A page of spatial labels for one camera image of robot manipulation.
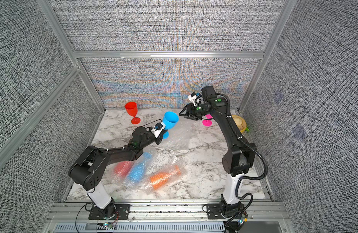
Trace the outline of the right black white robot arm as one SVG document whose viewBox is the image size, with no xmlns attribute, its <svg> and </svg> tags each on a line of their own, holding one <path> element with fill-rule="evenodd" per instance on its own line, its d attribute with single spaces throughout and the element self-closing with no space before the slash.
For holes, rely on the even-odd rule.
<svg viewBox="0 0 358 233">
<path fill-rule="evenodd" d="M 230 219 L 245 212 L 250 206 L 250 204 L 242 204 L 241 200 L 250 196 L 250 203 L 253 201 L 251 193 L 241 196 L 239 191 L 244 180 L 261 179 L 247 175 L 253 166 L 255 156 L 259 153 L 255 145 L 249 144 L 238 129 L 230 112 L 228 98 L 207 98 L 206 101 L 197 106 L 189 103 L 179 113 L 181 117 L 191 120 L 201 120 L 208 114 L 218 123 L 228 147 L 228 151 L 222 158 L 222 165 L 228 176 L 225 189 L 221 195 L 219 212 L 224 218 Z"/>
</svg>

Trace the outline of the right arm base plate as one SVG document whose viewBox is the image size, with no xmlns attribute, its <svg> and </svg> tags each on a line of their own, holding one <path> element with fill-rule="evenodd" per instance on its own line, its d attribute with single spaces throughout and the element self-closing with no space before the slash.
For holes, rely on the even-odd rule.
<svg viewBox="0 0 358 233">
<path fill-rule="evenodd" d="M 208 219 L 229 219 L 238 214 L 245 207 L 241 202 L 236 204 L 208 203 L 206 212 Z"/>
</svg>

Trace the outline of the pink plastic wine glass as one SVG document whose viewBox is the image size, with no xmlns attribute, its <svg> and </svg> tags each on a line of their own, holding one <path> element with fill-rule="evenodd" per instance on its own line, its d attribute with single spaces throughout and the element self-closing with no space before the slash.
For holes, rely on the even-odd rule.
<svg viewBox="0 0 358 233">
<path fill-rule="evenodd" d="M 213 120 L 212 115 L 207 114 L 207 115 L 205 115 L 205 119 L 202 120 L 202 124 L 206 127 L 210 127 L 210 126 L 212 126 L 212 120 Z"/>
</svg>

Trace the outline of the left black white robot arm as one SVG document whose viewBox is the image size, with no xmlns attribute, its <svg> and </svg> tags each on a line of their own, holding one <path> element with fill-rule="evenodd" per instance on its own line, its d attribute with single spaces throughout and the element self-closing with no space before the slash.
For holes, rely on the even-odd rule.
<svg viewBox="0 0 358 233">
<path fill-rule="evenodd" d="M 108 165 L 135 161 L 152 143 L 160 144 L 168 130 L 164 127 L 137 127 L 132 132 L 132 139 L 120 148 L 103 149 L 88 146 L 76 159 L 68 171 L 74 183 L 81 185 L 92 203 L 99 210 L 106 210 L 106 215 L 114 213 L 114 200 L 105 190 L 101 179 Z"/>
</svg>

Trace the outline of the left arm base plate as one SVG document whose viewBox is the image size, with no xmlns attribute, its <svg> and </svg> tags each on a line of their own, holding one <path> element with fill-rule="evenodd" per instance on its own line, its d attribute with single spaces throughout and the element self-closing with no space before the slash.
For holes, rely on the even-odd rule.
<svg viewBox="0 0 358 233">
<path fill-rule="evenodd" d="M 130 213 L 130 204 L 108 205 L 105 209 L 97 206 L 91 208 L 89 220 L 127 220 Z"/>
</svg>

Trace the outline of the red plastic wine glass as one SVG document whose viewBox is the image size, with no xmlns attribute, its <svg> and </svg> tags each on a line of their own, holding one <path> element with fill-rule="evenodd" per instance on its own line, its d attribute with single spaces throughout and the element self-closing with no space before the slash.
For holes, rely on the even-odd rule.
<svg viewBox="0 0 358 233">
<path fill-rule="evenodd" d="M 131 120 L 132 124 L 139 124 L 141 122 L 141 119 L 137 117 L 137 113 L 138 113 L 137 103 L 128 102 L 127 104 L 125 104 L 125 109 L 127 113 L 133 117 Z"/>
</svg>

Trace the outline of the orange wine glass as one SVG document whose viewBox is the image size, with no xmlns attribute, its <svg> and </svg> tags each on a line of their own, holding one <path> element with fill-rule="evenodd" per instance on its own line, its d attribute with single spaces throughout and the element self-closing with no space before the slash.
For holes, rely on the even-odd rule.
<svg viewBox="0 0 358 233">
<path fill-rule="evenodd" d="M 166 166 L 148 176 L 145 183 L 145 189 L 149 192 L 157 191 L 165 185 L 177 180 L 184 174 L 183 168 L 178 164 Z"/>
</svg>

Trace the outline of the clear bubble wrap sheet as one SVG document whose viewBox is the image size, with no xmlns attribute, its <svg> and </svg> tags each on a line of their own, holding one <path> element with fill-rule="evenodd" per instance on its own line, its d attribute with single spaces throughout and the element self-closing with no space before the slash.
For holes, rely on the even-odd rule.
<svg viewBox="0 0 358 233">
<path fill-rule="evenodd" d="M 158 148 L 165 150 L 188 150 L 196 138 L 194 121 L 180 121 L 168 131 L 169 136 L 163 139 Z"/>
</svg>

